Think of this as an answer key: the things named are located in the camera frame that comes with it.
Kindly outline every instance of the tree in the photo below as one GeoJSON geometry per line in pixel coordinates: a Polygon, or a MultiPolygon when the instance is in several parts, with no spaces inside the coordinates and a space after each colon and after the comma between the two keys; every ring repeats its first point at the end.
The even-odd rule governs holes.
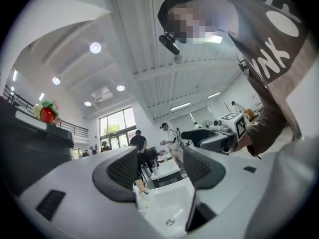
{"type": "MultiPolygon", "coordinates": [[[[118,124],[109,125],[109,133],[114,133],[114,132],[117,132],[119,130],[120,130],[120,125],[118,125],[118,124]]],[[[105,127],[103,129],[103,133],[104,133],[104,135],[108,134],[107,127],[105,127]]]]}

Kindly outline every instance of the air conditioning vent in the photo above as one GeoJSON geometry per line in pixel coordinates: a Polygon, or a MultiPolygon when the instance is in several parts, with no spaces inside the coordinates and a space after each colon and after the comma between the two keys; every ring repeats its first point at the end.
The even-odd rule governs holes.
{"type": "Polygon", "coordinates": [[[92,93],[91,96],[93,96],[95,102],[101,103],[107,99],[112,98],[113,94],[109,91],[108,88],[104,87],[92,93]]]}

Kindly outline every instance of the black mesh pad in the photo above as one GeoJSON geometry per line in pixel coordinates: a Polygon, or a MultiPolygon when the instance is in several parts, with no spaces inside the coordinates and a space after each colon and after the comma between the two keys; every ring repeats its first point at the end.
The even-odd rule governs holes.
{"type": "Polygon", "coordinates": [[[184,150],[184,168],[192,184],[210,173],[209,164],[187,150],[184,150]]]}
{"type": "Polygon", "coordinates": [[[123,152],[102,162],[94,169],[93,183],[103,195],[113,201],[135,202],[133,183],[136,178],[136,168],[136,147],[125,148],[123,152]]]}
{"type": "Polygon", "coordinates": [[[132,190],[136,178],[137,155],[130,153],[108,167],[108,175],[112,181],[124,188],[132,190]]]}
{"type": "Polygon", "coordinates": [[[189,147],[184,148],[184,168],[195,189],[210,189],[225,176],[225,167],[189,147]]]}

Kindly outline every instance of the red toy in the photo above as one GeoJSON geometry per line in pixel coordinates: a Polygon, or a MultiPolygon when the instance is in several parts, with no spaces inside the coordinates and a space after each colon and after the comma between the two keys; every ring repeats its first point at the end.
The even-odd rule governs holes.
{"type": "Polygon", "coordinates": [[[55,113],[51,108],[47,107],[47,108],[42,108],[40,116],[42,121],[52,124],[55,113]]]}

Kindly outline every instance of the metal rod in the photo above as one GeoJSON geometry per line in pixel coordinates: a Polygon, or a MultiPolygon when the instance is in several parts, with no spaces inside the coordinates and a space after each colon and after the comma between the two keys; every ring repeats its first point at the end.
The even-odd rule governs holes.
{"type": "Polygon", "coordinates": [[[227,106],[225,103],[224,103],[224,105],[227,107],[228,111],[230,112],[230,110],[229,110],[228,106],[227,106]]]}

